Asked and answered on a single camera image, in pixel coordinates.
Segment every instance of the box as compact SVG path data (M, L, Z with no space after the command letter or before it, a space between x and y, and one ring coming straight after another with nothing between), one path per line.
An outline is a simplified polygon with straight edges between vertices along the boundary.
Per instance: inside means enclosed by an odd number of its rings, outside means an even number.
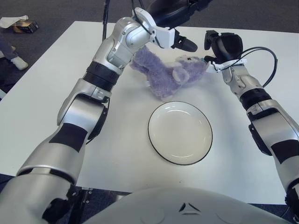
M11 28L15 33L33 33L39 27L34 20L19 20L11 25Z

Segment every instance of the gray carpet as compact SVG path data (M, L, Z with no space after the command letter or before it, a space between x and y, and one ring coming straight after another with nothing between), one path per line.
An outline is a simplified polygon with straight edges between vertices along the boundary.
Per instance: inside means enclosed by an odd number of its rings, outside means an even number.
M148 6L152 0L143 2ZM40 29L33 34L15 34L11 29L0 28L0 33L17 48L16 51L28 62L30 68L74 21L101 21L103 3L104 0L1 0L0 17L26 14L37 21ZM130 15L129 0L111 0L109 22L116 22L119 18ZM299 33L299 1L213 0L208 8L196 12L184 26ZM0 88L9 91L25 72L26 70L18 71L8 60L0 59ZM0 175L0 182L6 178L8 176ZM110 192L95 191L93 200L84 209L83 220L112 203L107 194ZM285 206L255 206L278 216L285 210ZM284 218L291 221L291 213L288 212Z

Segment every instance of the shoe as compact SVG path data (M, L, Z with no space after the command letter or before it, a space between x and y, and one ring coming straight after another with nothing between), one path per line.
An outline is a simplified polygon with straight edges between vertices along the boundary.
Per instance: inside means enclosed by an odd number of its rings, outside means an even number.
M3 58L4 57L4 54L2 53L2 51L0 51L0 58Z
M24 70L25 68L28 67L28 64L21 59L20 57L15 57L13 59L10 60L12 63L14 63L14 65L18 68L18 70Z

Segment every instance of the plush toy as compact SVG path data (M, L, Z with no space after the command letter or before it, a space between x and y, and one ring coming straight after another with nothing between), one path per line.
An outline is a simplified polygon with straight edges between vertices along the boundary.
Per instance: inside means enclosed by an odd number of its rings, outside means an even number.
M130 66L145 74L153 94L165 101L183 85L202 78L208 64L194 56L180 56L174 63L163 63L144 46L135 54Z

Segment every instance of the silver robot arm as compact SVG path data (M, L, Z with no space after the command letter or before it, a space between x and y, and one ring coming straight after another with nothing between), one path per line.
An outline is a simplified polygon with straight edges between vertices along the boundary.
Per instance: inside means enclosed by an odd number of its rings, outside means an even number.
M273 156L285 202L299 217L299 126L252 77L241 59L242 40L238 35L210 30L205 49L212 47L216 58L205 57L210 68L222 71L224 82L242 103L251 122L249 130L259 149Z
M134 16L118 20L64 101L57 117L58 129L36 147L3 189L1 223L53 223L71 207L86 142L100 133L111 90L123 69L148 42L162 48L174 45L174 29L156 26L150 14L140 8L136 14L139 22Z

